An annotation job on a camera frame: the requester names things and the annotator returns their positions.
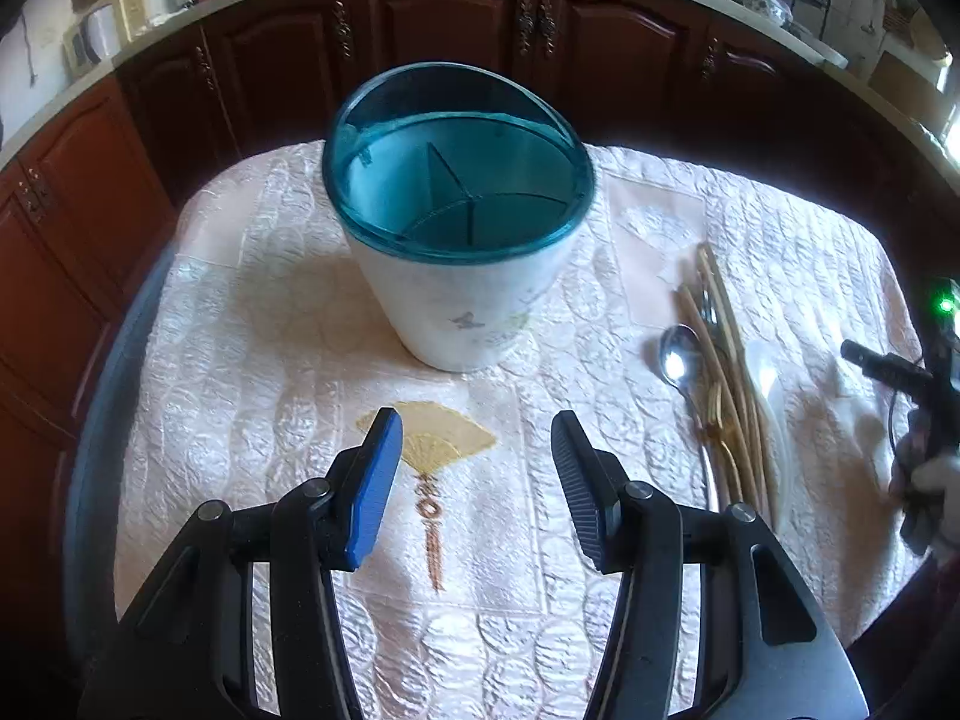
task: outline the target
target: tablecloth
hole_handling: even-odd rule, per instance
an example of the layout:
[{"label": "tablecloth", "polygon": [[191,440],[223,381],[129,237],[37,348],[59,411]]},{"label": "tablecloth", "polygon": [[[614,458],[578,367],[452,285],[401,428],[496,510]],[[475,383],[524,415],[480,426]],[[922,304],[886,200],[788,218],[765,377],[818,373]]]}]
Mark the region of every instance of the tablecloth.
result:
[{"label": "tablecloth", "polygon": [[[277,500],[396,405],[408,440],[376,548],[336,575],[366,716],[581,716],[618,579],[579,551],[550,420],[573,408],[632,478],[704,505],[683,402],[648,365],[704,238],[744,338],[781,353],[798,466],[781,540],[841,640],[909,578],[916,563],[885,494],[890,394],[838,360],[843,338],[919,354],[865,229],[730,173],[591,147],[597,195],[569,266],[500,365],[448,374],[392,333],[323,192],[322,149],[241,162],[181,217],[124,459],[118,613],[200,502]],[[257,690],[276,711],[268,581],[258,565]],[[689,566],[674,710],[692,700],[698,625]]]}]

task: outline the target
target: chopsticks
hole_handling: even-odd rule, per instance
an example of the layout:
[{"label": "chopsticks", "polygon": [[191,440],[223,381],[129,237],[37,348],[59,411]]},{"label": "chopsticks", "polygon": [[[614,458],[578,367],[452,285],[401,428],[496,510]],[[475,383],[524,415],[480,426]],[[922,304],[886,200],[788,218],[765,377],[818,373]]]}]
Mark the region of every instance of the chopsticks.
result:
[{"label": "chopsticks", "polygon": [[697,247],[697,272],[716,312],[713,332],[690,289],[680,287],[677,295],[680,315],[694,329],[703,348],[709,381],[707,398],[719,401],[707,404],[707,433],[713,444],[710,454],[717,488],[723,493],[721,497],[728,498],[721,504],[726,508],[727,504],[737,503],[734,498],[742,494],[742,500],[772,527],[778,514],[772,511],[776,504],[776,475],[763,440],[760,410],[747,372],[736,316],[716,257],[706,242]]}]

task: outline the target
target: screw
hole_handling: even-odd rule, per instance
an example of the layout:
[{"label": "screw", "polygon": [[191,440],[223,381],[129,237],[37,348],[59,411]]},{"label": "screw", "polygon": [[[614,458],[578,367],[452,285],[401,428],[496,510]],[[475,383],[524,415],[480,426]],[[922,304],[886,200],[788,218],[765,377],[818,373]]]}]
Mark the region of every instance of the screw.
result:
[{"label": "screw", "polygon": [[325,479],[307,479],[302,489],[308,498],[323,498],[330,492],[330,483]]},{"label": "screw", "polygon": [[645,501],[647,498],[653,497],[654,494],[654,488],[646,482],[627,482],[625,490],[627,490],[627,495],[630,498],[635,498],[638,501]]},{"label": "screw", "polygon": [[752,509],[749,504],[745,503],[736,503],[730,507],[731,514],[736,517],[740,522],[753,522],[757,519],[757,513]]},{"label": "screw", "polygon": [[203,522],[213,522],[223,513],[224,505],[220,501],[206,501],[197,509],[197,517],[200,517]]}]

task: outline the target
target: kitchen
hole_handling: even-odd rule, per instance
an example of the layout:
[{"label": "kitchen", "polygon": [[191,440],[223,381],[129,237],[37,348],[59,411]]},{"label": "kitchen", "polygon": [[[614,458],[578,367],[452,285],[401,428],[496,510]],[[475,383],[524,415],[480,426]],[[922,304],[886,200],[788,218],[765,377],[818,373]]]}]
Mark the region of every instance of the kitchen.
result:
[{"label": "kitchen", "polygon": [[[32,114],[91,67],[92,60],[83,59],[85,52],[83,66],[77,67],[77,52],[71,40],[64,39],[76,34],[76,14],[93,13],[87,23],[104,22],[100,27],[104,37],[99,40],[106,45],[100,52],[109,56],[154,26],[175,19],[176,11],[195,1],[27,0],[20,18],[0,41],[0,142],[6,143]],[[790,0],[780,1],[776,18],[786,19],[791,31],[819,46],[820,54],[846,68],[848,76],[921,122],[936,141],[960,138],[960,129],[949,138],[953,105],[942,94],[952,59],[923,12],[918,15],[915,0],[829,0],[826,9],[800,0],[794,1],[793,12]],[[763,10],[765,5],[755,7]],[[910,31],[915,15],[923,33],[920,47],[914,45]],[[823,41],[817,39],[821,33]]]}]

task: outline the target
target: wooden cabinet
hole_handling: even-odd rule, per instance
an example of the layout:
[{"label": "wooden cabinet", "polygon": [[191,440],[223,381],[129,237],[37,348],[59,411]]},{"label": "wooden cabinet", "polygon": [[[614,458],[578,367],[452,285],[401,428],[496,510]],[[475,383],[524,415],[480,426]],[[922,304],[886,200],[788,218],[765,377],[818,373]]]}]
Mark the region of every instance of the wooden cabinet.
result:
[{"label": "wooden cabinet", "polygon": [[[0,275],[3,280],[6,274]],[[0,386],[0,640],[45,664],[62,652],[61,541],[75,442]]]},{"label": "wooden cabinet", "polygon": [[170,238],[174,215],[116,79],[80,95],[19,154],[44,213],[49,244],[99,269],[125,305]]},{"label": "wooden cabinet", "polygon": [[956,192],[935,167],[919,153],[910,154],[913,146],[899,133],[896,139],[899,143],[891,143],[896,150],[888,151],[894,154],[888,170],[896,170],[896,178],[886,197],[887,221],[875,234],[896,270],[920,343],[928,349],[940,331],[930,311],[931,282],[960,274],[960,209]]},{"label": "wooden cabinet", "polygon": [[175,205],[237,161],[198,25],[131,57],[117,77],[150,161]]},{"label": "wooden cabinet", "polygon": [[783,185],[794,180],[815,69],[747,26],[714,15],[690,79],[683,130],[688,159]]},{"label": "wooden cabinet", "polygon": [[539,0],[533,89],[591,143],[672,148],[707,30],[684,0]]},{"label": "wooden cabinet", "polygon": [[411,62],[445,61],[529,83],[536,0],[366,0],[365,5],[356,31],[371,76]]},{"label": "wooden cabinet", "polygon": [[116,312],[98,307],[45,245],[35,226],[43,207],[25,178],[16,162],[0,173],[0,384],[76,433]]},{"label": "wooden cabinet", "polygon": [[906,189],[899,133],[863,101],[827,76],[811,85],[796,161],[811,167],[797,193],[883,235]]},{"label": "wooden cabinet", "polygon": [[240,152],[325,138],[359,83],[351,0],[253,0],[203,22]]}]

